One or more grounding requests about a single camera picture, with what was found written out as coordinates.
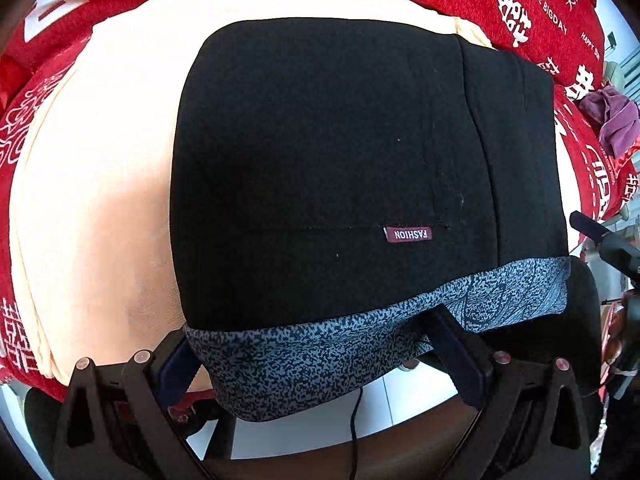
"seam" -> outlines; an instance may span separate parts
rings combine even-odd
[[[386,389],[386,381],[384,376],[382,376],[382,384],[384,384],[384,387],[385,387],[386,406],[389,408],[389,417],[391,417],[391,425],[393,426],[395,424],[394,412],[391,411],[391,403],[389,402],[389,392]]]
[[[502,254],[502,247],[501,247],[501,243],[500,243],[500,217],[498,216],[498,209],[497,209],[497,201],[495,199],[495,183],[494,183],[494,176],[491,172],[490,166],[489,166],[489,160],[487,157],[487,147],[484,143],[484,140],[482,139],[482,135],[480,135],[480,125],[479,125],[479,119],[476,118],[476,114],[474,113],[474,111],[472,110],[471,106],[469,105],[469,97],[468,97],[468,92],[467,92],[467,88],[466,88],[466,66],[465,66],[465,54],[464,54],[464,48],[462,47],[462,38],[460,38],[459,36],[456,36],[456,39],[458,40],[458,46],[460,48],[460,59],[462,60],[462,79],[463,79],[463,92],[465,94],[465,104],[466,104],[466,108],[469,111],[469,115],[471,117],[471,120],[474,122],[474,126],[476,128],[476,133],[478,134],[478,140],[480,142],[480,146],[482,147],[482,156],[484,156],[484,163],[486,165],[487,168],[487,174],[489,176],[489,185],[491,186],[491,199],[492,199],[492,205],[494,207],[494,219],[495,219],[495,242],[496,242],[496,254],[495,254],[495,258],[496,258],[496,262],[499,265],[500,264],[500,254]]]
[[[446,222],[443,221],[443,218],[442,218],[443,215],[441,214],[441,211],[440,211],[440,205],[436,202],[436,193],[433,189],[434,182],[437,182],[439,180],[438,167],[436,164],[436,160],[434,160],[433,157],[431,157],[431,160],[428,160],[428,156],[427,156],[427,142],[425,140],[425,131],[424,131],[424,91],[422,90],[422,85],[424,83],[423,81],[424,75],[421,74],[421,76],[423,77],[416,75],[414,66],[419,66],[419,65],[412,63],[412,60],[410,59],[410,54],[411,52],[408,49],[404,51],[404,57],[406,59],[407,68],[411,73],[411,76],[414,80],[414,86],[417,89],[418,134],[419,134],[418,140],[420,142],[420,150],[421,150],[420,157],[422,158],[423,166],[428,166],[429,164],[433,165],[433,171],[432,171],[433,174],[428,175],[428,177],[430,177],[428,179],[429,199],[431,200],[431,208],[433,209],[433,224],[440,226],[440,225],[446,224]],[[433,137],[430,137],[430,140],[432,141],[431,148],[433,149]]]

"white floor tile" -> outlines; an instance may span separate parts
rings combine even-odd
[[[458,392],[447,374],[423,363],[410,372],[396,368],[383,380],[393,424],[426,412]]]
[[[257,458],[318,449],[351,439],[351,413],[358,399],[351,392],[331,402],[271,422],[238,420],[232,458]],[[356,416],[358,436],[391,426],[382,378],[364,387]]]
[[[213,435],[213,430],[216,429],[217,423],[216,420],[210,420],[198,433],[187,437],[187,444],[189,444],[200,460],[204,458],[204,453],[207,450],[211,435]]]

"black metal frame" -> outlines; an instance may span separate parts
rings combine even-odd
[[[22,454],[14,438],[0,418],[0,467],[2,477],[20,480],[40,480]]]
[[[542,365],[496,353],[443,305],[419,320],[462,399],[480,410],[441,480],[590,477],[586,422],[566,361]],[[176,331],[155,352],[137,352],[125,364],[77,366],[56,435],[56,480],[212,478],[166,412],[199,365]],[[181,382],[166,380],[178,375]],[[235,418],[222,413],[206,459],[230,458]]]

